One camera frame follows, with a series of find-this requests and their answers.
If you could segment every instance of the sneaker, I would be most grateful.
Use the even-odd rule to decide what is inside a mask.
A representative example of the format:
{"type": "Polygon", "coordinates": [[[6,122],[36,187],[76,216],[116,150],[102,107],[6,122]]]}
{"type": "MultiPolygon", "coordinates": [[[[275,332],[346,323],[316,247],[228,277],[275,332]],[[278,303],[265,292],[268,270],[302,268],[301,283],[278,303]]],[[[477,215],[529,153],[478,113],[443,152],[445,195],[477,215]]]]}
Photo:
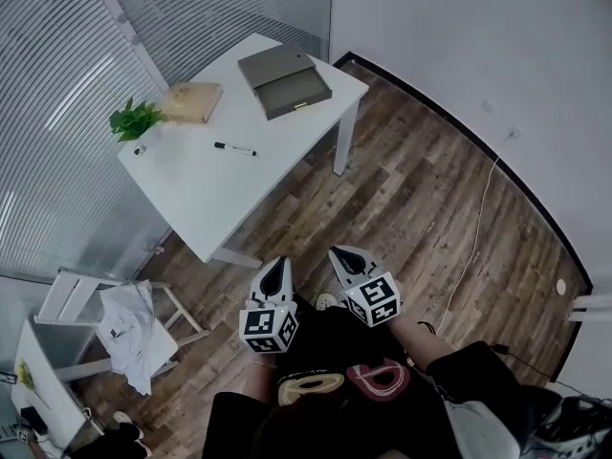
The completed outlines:
{"type": "Polygon", "coordinates": [[[137,426],[134,422],[132,422],[132,419],[129,416],[127,416],[127,413],[123,413],[122,411],[116,411],[115,414],[113,415],[113,418],[115,419],[115,422],[117,422],[118,424],[130,424],[130,425],[135,426],[138,429],[138,440],[144,437],[144,432],[142,431],[142,429],[139,426],[137,426]]]}
{"type": "Polygon", "coordinates": [[[338,301],[334,295],[322,294],[317,298],[317,311],[325,311],[332,306],[338,306],[338,301]]]}
{"type": "Polygon", "coordinates": [[[140,440],[137,440],[136,443],[146,451],[146,457],[151,457],[153,455],[151,449],[148,448],[145,444],[143,444],[140,440]]]}

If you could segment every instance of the marker pen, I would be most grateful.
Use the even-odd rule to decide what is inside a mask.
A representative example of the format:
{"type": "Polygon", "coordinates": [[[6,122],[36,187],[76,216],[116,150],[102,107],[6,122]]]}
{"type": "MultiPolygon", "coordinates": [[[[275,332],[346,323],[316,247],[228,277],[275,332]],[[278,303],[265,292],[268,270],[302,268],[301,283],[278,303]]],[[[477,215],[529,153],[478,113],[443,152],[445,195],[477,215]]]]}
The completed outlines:
{"type": "Polygon", "coordinates": [[[215,142],[214,147],[219,149],[227,149],[228,151],[235,151],[236,153],[242,153],[243,155],[250,157],[257,156],[257,152],[252,149],[240,148],[238,146],[232,146],[231,144],[225,144],[224,142],[215,142]]]}

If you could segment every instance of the window blind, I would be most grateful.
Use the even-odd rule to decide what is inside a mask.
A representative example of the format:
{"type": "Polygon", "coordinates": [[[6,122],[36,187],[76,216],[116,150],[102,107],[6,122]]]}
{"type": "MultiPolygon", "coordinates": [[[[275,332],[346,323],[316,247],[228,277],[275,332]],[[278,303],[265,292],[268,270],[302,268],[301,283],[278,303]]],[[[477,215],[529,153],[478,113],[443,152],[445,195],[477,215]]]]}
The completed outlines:
{"type": "Polygon", "coordinates": [[[159,89],[101,0],[0,0],[0,38],[0,272],[131,275],[167,224],[108,117],[159,89]]]}
{"type": "Polygon", "coordinates": [[[331,0],[118,0],[169,84],[187,81],[251,33],[328,59],[331,0]]]}

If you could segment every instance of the tabletop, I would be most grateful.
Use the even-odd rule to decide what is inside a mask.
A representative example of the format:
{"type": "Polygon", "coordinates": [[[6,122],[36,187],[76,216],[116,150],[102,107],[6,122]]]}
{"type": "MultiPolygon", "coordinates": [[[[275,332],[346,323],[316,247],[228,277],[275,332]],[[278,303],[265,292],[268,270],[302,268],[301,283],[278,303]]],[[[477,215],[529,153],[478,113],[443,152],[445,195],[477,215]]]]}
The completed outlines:
{"type": "Polygon", "coordinates": [[[313,58],[333,96],[267,120],[237,61],[279,44],[252,34],[191,80],[223,87],[208,123],[167,122],[142,156],[134,155],[130,143],[119,153],[153,206],[205,262],[368,89],[313,58]],[[253,149],[257,156],[217,149],[215,142],[253,149]]]}
{"type": "Polygon", "coordinates": [[[12,402],[17,411],[33,406],[49,428],[53,445],[65,449],[87,419],[55,374],[28,319],[23,325],[17,347],[15,373],[21,361],[30,368],[36,393],[40,397],[19,383],[12,387],[12,402]]]}

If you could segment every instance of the wooden floor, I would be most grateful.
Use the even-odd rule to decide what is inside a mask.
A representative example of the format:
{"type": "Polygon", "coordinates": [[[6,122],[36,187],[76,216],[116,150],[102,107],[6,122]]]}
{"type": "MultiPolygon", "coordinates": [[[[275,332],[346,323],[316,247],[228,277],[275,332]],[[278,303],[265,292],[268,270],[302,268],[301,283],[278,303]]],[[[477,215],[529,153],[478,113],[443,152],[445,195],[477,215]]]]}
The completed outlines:
{"type": "MultiPolygon", "coordinates": [[[[331,132],[229,245],[263,260],[289,255],[297,291],[309,299],[339,291],[327,259],[330,245],[368,249],[399,282],[404,311],[437,327],[470,255],[492,162],[385,80],[352,63],[344,70],[370,85],[348,170],[342,177],[332,173],[336,134],[331,132]]],[[[253,274],[216,261],[206,265],[178,236],[170,236],[165,253],[146,267],[143,278],[171,282],[212,334],[180,352],[181,364],[153,381],[151,397],[137,395],[123,377],[112,375],[77,382],[76,393],[106,425],[115,410],[127,411],[146,430],[144,441],[155,457],[199,458],[213,396],[240,389],[251,358],[236,330],[253,274]]],[[[584,287],[559,240],[496,169],[479,246],[441,335],[456,347],[478,339],[507,344],[551,373],[572,330],[564,317],[568,304],[584,287]],[[568,287],[564,296],[555,292],[560,277],[568,287]]],[[[522,364],[506,362],[522,382],[546,382],[522,364]]]]}

